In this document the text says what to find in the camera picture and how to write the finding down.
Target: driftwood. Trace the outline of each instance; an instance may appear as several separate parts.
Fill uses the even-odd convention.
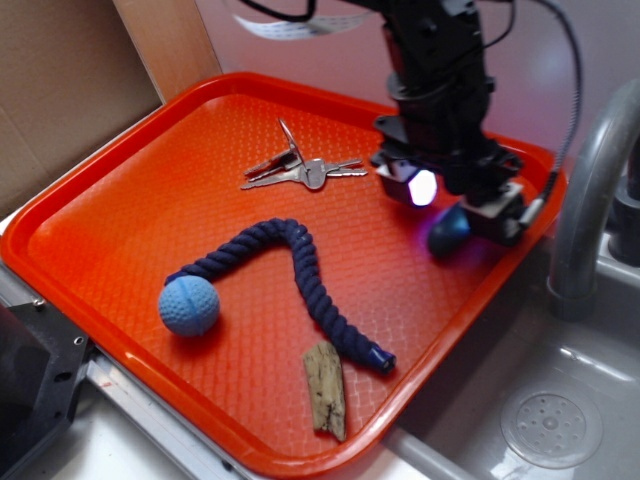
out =
[[[313,429],[331,432],[344,442],[346,408],[338,352],[329,342],[321,342],[305,353],[302,360],[307,371]]]

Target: silver key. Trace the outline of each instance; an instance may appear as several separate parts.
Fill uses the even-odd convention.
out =
[[[337,170],[339,168],[355,167],[356,165],[362,165],[362,160],[359,158],[352,158],[350,160],[344,160],[342,162],[326,163],[325,165],[327,168],[327,172],[330,172],[332,170]]]
[[[304,167],[307,169],[307,187],[310,190],[319,190],[323,187],[327,180],[327,176],[331,175],[331,172],[339,171],[341,169],[348,170],[347,167],[352,165],[361,165],[362,160],[356,158],[353,160],[345,160],[338,163],[326,163],[321,158],[315,158],[304,163]]]
[[[262,162],[255,167],[251,167],[249,170],[244,172],[246,177],[252,177],[249,181],[258,180],[260,178],[266,177],[268,175],[272,175],[280,170],[291,170],[298,165],[300,165],[304,159],[302,158],[302,154],[300,153],[300,149],[296,144],[296,141],[291,135],[291,131],[287,124],[284,123],[284,120],[279,118],[280,128],[287,137],[287,143],[289,144],[289,150],[285,150],[282,153],[279,153],[275,157],[268,159],[265,162]]]
[[[338,168],[327,172],[327,177],[362,177],[367,173],[364,168]]]
[[[268,177],[255,180],[253,182],[245,183],[240,188],[242,190],[248,190],[253,187],[266,187],[267,185],[273,185],[281,182],[302,182],[307,184],[307,170],[300,165],[299,167],[287,170],[282,173],[276,173]]]

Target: piece of wood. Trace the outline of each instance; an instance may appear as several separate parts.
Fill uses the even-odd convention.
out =
[[[113,0],[163,102],[222,73],[193,0]]]
[[[302,360],[311,397],[313,429],[330,432],[344,442],[346,408],[338,352],[329,342],[321,342],[305,353]]]

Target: rubber ball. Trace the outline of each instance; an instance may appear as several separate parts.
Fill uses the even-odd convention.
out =
[[[201,336],[218,320],[220,298],[207,280],[188,275],[164,287],[159,309],[162,322],[176,335]]]

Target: sink drain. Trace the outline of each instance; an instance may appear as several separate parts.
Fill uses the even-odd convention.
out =
[[[569,468],[600,446],[602,419],[597,407],[564,385],[528,385],[502,409],[502,434],[521,458],[545,468]]]

